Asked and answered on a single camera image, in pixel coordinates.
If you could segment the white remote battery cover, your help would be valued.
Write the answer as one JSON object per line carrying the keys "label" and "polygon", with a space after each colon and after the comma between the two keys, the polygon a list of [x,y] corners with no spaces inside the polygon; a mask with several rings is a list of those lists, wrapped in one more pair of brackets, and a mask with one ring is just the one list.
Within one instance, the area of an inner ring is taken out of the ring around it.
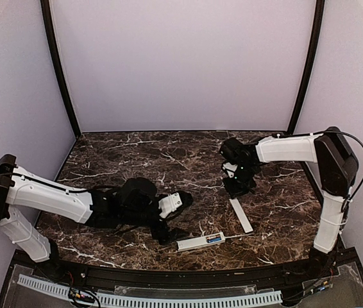
{"label": "white remote battery cover", "polygon": [[246,234],[253,232],[253,227],[251,226],[251,223],[249,222],[249,219],[247,218],[239,200],[237,198],[230,199],[230,204],[240,221],[243,231]]}

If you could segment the white remote control body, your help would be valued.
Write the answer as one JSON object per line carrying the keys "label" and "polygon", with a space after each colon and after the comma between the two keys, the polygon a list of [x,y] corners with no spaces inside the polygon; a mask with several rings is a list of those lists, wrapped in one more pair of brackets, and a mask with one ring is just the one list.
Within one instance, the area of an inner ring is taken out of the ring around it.
{"label": "white remote control body", "polygon": [[216,243],[207,243],[207,237],[210,235],[215,235],[215,234],[210,234],[210,235],[204,235],[201,237],[195,237],[195,238],[191,238],[191,239],[177,241],[178,251],[184,252],[184,251],[195,250],[195,249],[199,249],[199,248],[205,248],[205,247],[224,243],[226,238],[225,238],[223,232],[218,232],[216,234],[221,235],[221,238],[223,240],[216,242]]}

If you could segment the blue AAA battery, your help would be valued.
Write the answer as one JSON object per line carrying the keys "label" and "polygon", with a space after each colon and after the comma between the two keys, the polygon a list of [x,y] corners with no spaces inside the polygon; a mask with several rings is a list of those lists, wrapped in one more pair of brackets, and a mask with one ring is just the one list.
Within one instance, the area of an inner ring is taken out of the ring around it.
{"label": "blue AAA battery", "polygon": [[216,243],[222,240],[223,239],[221,237],[212,237],[212,238],[207,238],[207,243]]}

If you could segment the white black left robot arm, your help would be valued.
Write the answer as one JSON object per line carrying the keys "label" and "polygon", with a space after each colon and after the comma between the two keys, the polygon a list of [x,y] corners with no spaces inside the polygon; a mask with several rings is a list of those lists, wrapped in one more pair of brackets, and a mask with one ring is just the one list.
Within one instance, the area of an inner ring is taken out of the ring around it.
{"label": "white black left robot arm", "polygon": [[167,222],[193,203],[191,194],[176,191],[159,194],[146,178],[128,179],[122,186],[80,189],[41,178],[16,164],[7,154],[0,158],[0,229],[20,246],[53,280],[67,274],[58,257],[58,248],[41,235],[22,215],[20,206],[38,209],[71,219],[92,228],[115,229],[123,225],[147,227],[160,244],[185,235]]}

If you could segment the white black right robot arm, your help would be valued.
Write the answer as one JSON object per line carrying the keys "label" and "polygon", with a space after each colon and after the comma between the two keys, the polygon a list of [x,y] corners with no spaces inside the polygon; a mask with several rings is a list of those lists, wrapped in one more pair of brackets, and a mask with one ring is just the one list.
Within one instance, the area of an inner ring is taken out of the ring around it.
{"label": "white black right robot arm", "polygon": [[335,126],[314,133],[272,135],[247,144],[235,137],[225,140],[219,148],[226,174],[223,185],[231,198],[252,192],[254,176],[262,165],[271,162],[311,162],[319,169],[323,208],[313,249],[330,253],[337,242],[348,215],[351,201],[363,181],[356,181],[359,160],[348,139],[362,145],[356,136]]}

